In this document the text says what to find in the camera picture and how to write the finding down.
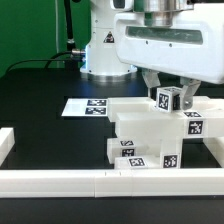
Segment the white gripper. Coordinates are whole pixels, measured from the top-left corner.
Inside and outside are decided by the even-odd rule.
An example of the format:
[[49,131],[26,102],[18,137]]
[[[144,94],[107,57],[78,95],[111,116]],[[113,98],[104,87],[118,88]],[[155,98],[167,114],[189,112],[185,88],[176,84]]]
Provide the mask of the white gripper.
[[190,109],[201,81],[224,83],[224,2],[140,0],[140,6],[111,0],[118,58],[148,68],[142,77],[151,99],[160,86],[158,71],[181,76],[180,107]]

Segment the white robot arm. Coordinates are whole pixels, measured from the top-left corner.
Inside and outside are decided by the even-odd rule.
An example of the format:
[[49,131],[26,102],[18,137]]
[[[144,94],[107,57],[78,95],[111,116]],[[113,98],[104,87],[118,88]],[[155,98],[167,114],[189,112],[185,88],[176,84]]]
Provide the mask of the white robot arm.
[[86,77],[109,81],[138,68],[148,88],[160,72],[180,78],[180,107],[189,109],[201,82],[224,83],[224,2],[90,0]]

